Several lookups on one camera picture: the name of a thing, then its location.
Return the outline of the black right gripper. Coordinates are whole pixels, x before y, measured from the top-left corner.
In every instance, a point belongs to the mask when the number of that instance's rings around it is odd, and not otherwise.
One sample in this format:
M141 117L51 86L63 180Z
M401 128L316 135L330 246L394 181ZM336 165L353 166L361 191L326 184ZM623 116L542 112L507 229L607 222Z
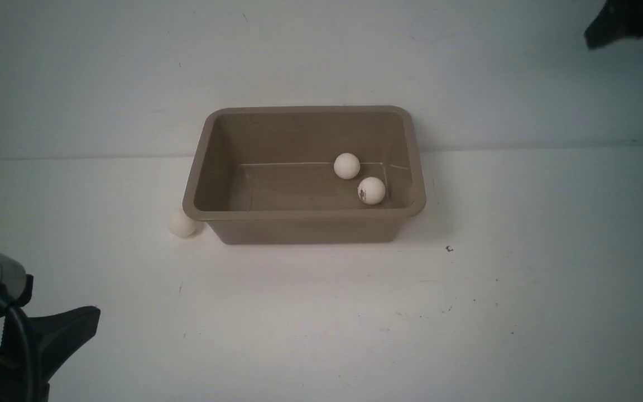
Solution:
M584 32L588 49L622 39L643 39L643 1L606 1Z

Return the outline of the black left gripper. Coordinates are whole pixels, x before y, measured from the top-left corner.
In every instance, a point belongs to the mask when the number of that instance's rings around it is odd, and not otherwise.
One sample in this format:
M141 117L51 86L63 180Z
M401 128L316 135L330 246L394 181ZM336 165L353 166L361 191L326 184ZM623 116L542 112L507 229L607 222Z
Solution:
M28 318L28 340L39 352L40 382L49 382L64 363L97 333L100 309L87 306L46 317ZM0 401L26 401L25 352L10 318L3 320L0 341Z

